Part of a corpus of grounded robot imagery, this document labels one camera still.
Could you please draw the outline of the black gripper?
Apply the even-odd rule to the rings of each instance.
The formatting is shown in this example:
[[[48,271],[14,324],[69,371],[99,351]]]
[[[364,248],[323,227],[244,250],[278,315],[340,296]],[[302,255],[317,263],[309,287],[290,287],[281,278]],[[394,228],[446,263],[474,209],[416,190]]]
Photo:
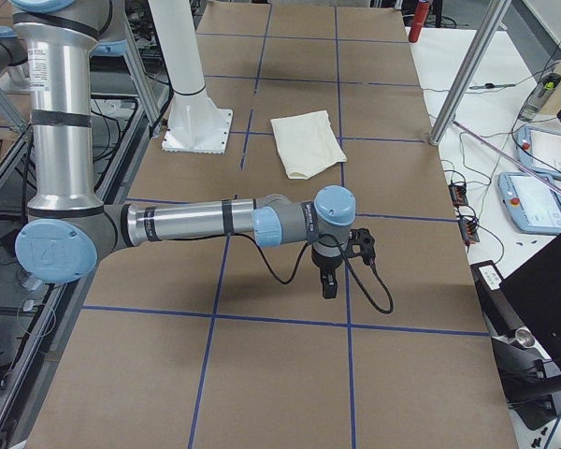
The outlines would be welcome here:
[[[349,260],[356,257],[370,268],[375,265],[375,239],[367,228],[351,229],[343,241],[334,234],[322,233],[313,243],[311,259],[319,269],[325,299],[337,296],[337,269],[342,264],[348,266]]]

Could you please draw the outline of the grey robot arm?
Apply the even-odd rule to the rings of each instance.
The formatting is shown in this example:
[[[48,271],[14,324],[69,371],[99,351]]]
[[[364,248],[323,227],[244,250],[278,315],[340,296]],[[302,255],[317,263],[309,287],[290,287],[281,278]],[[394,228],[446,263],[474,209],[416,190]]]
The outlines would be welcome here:
[[[24,85],[29,81],[27,49],[11,27],[0,25],[0,74],[3,71],[15,84]]]
[[[76,281],[107,256],[145,242],[237,236],[258,250],[300,243],[320,271],[323,295],[338,290],[337,269],[356,257],[375,266],[374,238],[354,228],[355,199],[338,186],[313,200],[284,196],[225,199],[177,207],[108,205],[137,169],[141,151],[120,144],[102,173],[95,166],[90,57],[102,41],[130,48],[122,1],[16,1],[13,25],[27,47],[36,193],[15,240],[22,268],[51,283]]]

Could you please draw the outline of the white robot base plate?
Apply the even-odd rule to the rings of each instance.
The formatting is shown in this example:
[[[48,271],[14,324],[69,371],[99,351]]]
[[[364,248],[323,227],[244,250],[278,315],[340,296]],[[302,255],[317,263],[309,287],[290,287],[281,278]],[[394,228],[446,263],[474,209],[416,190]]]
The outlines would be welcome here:
[[[163,140],[166,152],[225,152],[233,111],[209,98],[188,1],[149,2],[173,98]]]

